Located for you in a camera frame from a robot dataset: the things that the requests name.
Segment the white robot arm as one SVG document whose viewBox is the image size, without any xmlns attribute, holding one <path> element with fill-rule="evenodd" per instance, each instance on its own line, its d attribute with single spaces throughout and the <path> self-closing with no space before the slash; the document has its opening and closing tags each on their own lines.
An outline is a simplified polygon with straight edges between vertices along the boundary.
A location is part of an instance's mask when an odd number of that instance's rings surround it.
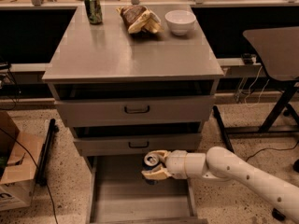
<svg viewBox="0 0 299 224">
<path fill-rule="evenodd" d="M 172 177 L 218 183 L 238 181 L 299 223 L 299 188 L 248 164 L 224 147 L 213 147 L 207 153 L 154 150 L 144 157 L 143 162 L 146 169 L 142 175 L 148 180 Z"/>
</svg>

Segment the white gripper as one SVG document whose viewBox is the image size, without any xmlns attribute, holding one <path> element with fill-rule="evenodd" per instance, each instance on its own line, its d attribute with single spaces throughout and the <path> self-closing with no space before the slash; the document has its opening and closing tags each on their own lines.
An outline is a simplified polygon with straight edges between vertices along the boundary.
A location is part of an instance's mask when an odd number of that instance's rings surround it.
<svg viewBox="0 0 299 224">
<path fill-rule="evenodd" d="M 154 150 L 144 157 L 146 164 L 159 164 L 165 162 L 167 171 L 164 168 L 157 170 L 144 170 L 141 174 L 148 180 L 165 180 L 172 176 L 175 179 L 186 179 L 185 158 L 187 152 L 175 150 L 170 153 L 167 150 Z"/>
</svg>

